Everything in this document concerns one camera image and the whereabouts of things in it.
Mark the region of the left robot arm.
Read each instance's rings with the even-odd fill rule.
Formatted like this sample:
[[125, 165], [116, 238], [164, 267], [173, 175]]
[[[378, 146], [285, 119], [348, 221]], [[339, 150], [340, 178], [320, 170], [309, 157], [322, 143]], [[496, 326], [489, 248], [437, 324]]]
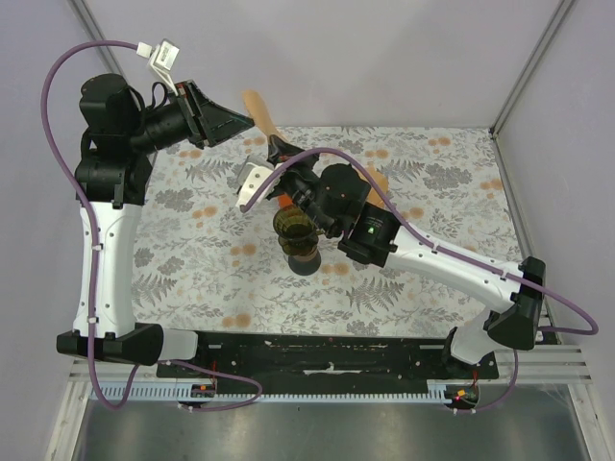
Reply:
[[251, 118], [212, 102], [192, 81], [166, 91], [158, 106], [119, 74], [81, 88], [87, 128], [74, 180], [82, 203], [84, 258], [80, 304], [58, 352], [99, 361], [151, 366], [178, 359], [188, 375], [208, 372], [211, 353], [191, 330], [136, 320], [132, 299], [135, 235], [153, 171], [148, 158], [182, 141], [204, 149], [251, 129]]

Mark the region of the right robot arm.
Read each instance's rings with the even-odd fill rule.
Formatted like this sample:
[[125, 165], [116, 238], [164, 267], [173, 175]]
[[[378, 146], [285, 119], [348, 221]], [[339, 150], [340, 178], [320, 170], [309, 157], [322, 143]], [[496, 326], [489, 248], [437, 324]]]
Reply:
[[544, 299], [542, 260], [498, 261], [409, 230], [400, 213], [369, 203], [373, 188], [352, 165], [333, 164], [315, 174], [318, 156], [301, 158], [301, 148], [274, 134], [267, 141], [272, 165], [296, 160], [282, 173], [273, 196], [287, 195], [318, 231], [337, 239], [348, 258], [429, 277], [483, 303], [479, 315], [453, 328], [446, 339], [439, 362], [447, 376], [465, 376], [498, 347], [534, 348]]

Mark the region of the red capped dark bottle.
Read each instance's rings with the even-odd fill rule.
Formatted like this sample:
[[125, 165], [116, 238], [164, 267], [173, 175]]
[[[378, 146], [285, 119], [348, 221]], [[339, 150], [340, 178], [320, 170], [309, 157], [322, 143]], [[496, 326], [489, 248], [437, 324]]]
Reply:
[[288, 266], [294, 274], [307, 277], [319, 270], [321, 261], [319, 251], [315, 250], [310, 255], [290, 255], [288, 257]]

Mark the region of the green glass coffee dripper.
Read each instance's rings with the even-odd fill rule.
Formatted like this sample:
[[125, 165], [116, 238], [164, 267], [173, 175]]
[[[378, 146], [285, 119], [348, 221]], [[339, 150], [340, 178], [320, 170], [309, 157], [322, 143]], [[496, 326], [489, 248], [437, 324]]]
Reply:
[[316, 249], [322, 232], [295, 206], [279, 209], [273, 218], [278, 243], [289, 256], [308, 256]]

